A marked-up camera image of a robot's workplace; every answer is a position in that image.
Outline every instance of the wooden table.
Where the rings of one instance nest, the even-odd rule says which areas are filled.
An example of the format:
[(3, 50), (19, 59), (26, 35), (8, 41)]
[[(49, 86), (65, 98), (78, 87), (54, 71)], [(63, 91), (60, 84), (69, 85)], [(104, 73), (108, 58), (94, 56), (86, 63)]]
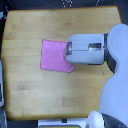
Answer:
[(3, 36), (5, 111), (11, 120), (87, 117), (98, 110), (107, 64), (75, 65), (72, 73), (40, 69), (42, 39), (107, 33), (120, 23), (116, 7), (10, 11)]

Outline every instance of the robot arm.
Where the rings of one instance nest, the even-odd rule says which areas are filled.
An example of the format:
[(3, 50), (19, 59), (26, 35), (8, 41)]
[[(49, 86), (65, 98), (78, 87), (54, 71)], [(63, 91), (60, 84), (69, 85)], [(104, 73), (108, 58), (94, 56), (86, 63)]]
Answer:
[(67, 39), (64, 58), (72, 64), (101, 65), (108, 61), (115, 73), (104, 84), (99, 112), (89, 114), (88, 125), (89, 128), (128, 127), (128, 26), (115, 25), (105, 41), (102, 34), (72, 35)]

